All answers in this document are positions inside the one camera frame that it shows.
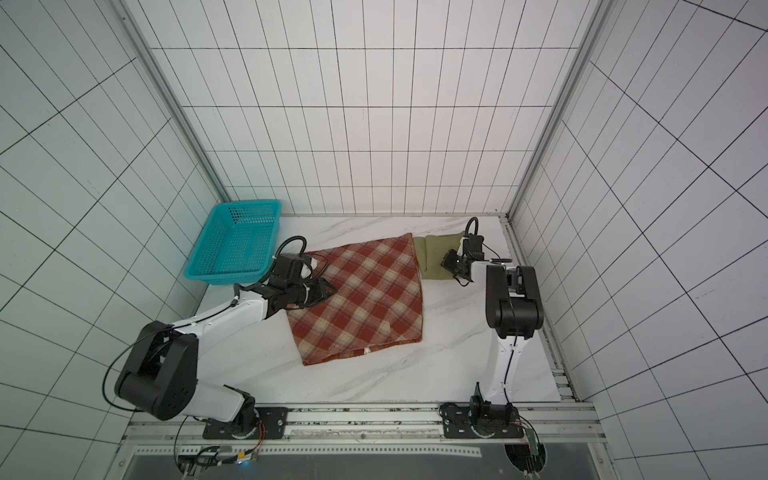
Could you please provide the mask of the teal plastic basket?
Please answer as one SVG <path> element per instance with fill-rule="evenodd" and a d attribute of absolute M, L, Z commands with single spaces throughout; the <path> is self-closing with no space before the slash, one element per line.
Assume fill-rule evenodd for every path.
<path fill-rule="evenodd" d="M 281 210 L 278 200 L 238 201 L 214 207 L 184 276 L 209 285 L 258 281 L 276 251 Z"/>

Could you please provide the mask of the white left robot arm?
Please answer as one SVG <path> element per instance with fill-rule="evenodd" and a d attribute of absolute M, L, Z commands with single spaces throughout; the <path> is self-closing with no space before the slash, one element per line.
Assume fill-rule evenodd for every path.
<path fill-rule="evenodd" d="M 253 396 L 204 382 L 198 363 L 242 330 L 281 311 L 312 308 L 336 293 L 306 246 L 301 235 L 283 241 L 266 273 L 250 285 L 234 285 L 232 298 L 216 308 L 174 323 L 146 324 L 118 356 L 124 364 L 115 380 L 115 396 L 128 402 L 130 411 L 161 421 L 183 415 L 218 422 L 239 435 L 256 427 Z"/>

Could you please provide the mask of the red plaid skirt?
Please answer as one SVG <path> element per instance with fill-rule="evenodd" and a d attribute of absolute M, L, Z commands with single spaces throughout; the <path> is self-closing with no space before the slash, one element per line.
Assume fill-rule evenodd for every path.
<path fill-rule="evenodd" d="M 321 278 L 337 289 L 322 303 L 287 313 L 302 364 L 418 343 L 423 291 L 413 235 L 312 251 Z"/>

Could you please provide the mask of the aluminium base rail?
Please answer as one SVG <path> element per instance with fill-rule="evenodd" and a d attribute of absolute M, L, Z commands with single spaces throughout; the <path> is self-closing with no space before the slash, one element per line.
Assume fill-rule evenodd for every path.
<path fill-rule="evenodd" d="M 520 439 L 446 439 L 436 403 L 260 405 L 289 409 L 282 439 L 265 440 L 261 451 L 289 453 L 446 452 L 461 455 L 469 444 L 604 443 L 607 438 L 594 407 L 588 403 L 516 403 L 525 434 Z M 116 462 L 124 466 L 138 454 L 173 458 L 178 436 L 181 457 L 200 447 L 221 445 L 224 454 L 239 453 L 254 440 L 206 440 L 205 424 L 193 419 L 171 422 L 133 421 L 123 437 Z"/>

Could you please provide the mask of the olive green skirt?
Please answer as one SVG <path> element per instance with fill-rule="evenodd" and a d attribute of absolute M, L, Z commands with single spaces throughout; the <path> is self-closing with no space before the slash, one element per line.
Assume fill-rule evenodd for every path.
<path fill-rule="evenodd" d="M 414 237 L 413 243 L 423 280 L 450 281 L 452 273 L 442 266 L 445 255 L 457 250 L 462 233 Z"/>

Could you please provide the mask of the aluminium corner post left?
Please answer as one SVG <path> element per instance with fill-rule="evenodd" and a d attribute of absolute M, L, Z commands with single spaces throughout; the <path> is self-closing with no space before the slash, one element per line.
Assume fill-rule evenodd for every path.
<path fill-rule="evenodd" d="M 163 105 L 168 109 L 171 118 L 179 125 L 184 142 L 191 148 L 193 156 L 202 166 L 204 177 L 211 183 L 215 196 L 222 202 L 230 202 L 231 196 L 228 194 L 217 175 L 213 162 L 203 149 L 203 145 L 196 135 L 187 115 L 183 111 L 179 99 L 173 92 L 171 85 L 162 72 L 154 54 L 151 52 L 146 39 L 140 32 L 135 22 L 135 18 L 127 8 L 126 3 L 124 1 L 109 0 L 107 4 L 117 16 L 118 22 L 121 24 L 128 40 L 146 69 L 149 78 L 162 98 Z"/>

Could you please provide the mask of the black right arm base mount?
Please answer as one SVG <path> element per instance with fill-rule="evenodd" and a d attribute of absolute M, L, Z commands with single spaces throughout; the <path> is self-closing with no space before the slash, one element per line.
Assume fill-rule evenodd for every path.
<path fill-rule="evenodd" d="M 443 403 L 438 413 L 446 439 L 520 439 L 525 434 L 517 408 L 486 400 L 479 383 L 468 402 Z"/>

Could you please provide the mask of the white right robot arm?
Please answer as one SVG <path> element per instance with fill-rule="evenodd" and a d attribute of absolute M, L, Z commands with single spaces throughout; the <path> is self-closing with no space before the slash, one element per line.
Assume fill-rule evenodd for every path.
<path fill-rule="evenodd" d="M 516 265 L 510 258 L 488 259 L 484 246 L 479 219 L 472 217 L 459 246 L 444 255 L 441 266 L 459 285 L 478 284 L 484 288 L 484 313 L 492 337 L 474 399 L 506 405 L 511 402 L 511 384 L 522 351 L 543 327 L 544 308 L 535 269 Z"/>

